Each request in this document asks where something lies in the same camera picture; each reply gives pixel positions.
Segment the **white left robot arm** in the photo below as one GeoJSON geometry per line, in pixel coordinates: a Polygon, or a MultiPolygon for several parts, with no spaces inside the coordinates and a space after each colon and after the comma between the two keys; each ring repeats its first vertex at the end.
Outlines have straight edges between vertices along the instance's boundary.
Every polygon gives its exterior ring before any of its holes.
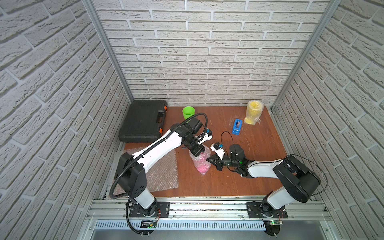
{"type": "Polygon", "coordinates": [[[143,210],[153,212],[157,200],[147,187],[146,173],[157,161],[181,145],[187,147],[195,157],[201,155],[206,151],[203,143],[211,140],[212,137],[212,131],[209,129],[205,129],[201,135],[196,137],[193,128],[173,126],[164,136],[145,149],[133,155],[127,153],[121,155],[123,169],[117,172],[109,197],[111,199],[129,197],[143,210]]]}

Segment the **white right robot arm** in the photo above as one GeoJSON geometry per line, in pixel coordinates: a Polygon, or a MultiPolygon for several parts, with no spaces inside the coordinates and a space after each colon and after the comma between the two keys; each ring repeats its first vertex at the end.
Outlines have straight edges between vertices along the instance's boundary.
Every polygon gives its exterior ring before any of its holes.
{"type": "Polygon", "coordinates": [[[262,201],[264,211],[280,210],[294,201],[306,203],[321,184],[320,178],[294,156],[288,155],[275,161],[250,161],[231,156],[210,156],[207,162],[218,171],[223,167],[234,168],[244,178],[278,179],[282,187],[269,193],[262,201]]]}

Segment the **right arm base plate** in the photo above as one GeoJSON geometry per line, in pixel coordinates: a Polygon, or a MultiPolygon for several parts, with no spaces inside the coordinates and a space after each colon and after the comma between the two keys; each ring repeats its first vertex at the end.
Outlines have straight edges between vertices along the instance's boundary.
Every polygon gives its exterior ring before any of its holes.
{"type": "Polygon", "coordinates": [[[247,212],[249,218],[278,218],[278,219],[286,219],[288,217],[287,211],[285,207],[281,207],[276,210],[270,207],[268,204],[263,204],[259,202],[247,202],[246,203],[247,212]]]}

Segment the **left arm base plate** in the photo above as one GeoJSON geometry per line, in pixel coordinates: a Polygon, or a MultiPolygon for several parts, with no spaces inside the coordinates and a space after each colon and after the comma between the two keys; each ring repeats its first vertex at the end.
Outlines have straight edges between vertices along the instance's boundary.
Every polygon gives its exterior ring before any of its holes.
{"type": "Polygon", "coordinates": [[[132,204],[129,212],[130,218],[167,218],[170,213],[170,202],[155,201],[148,209],[139,204],[132,204]]]}

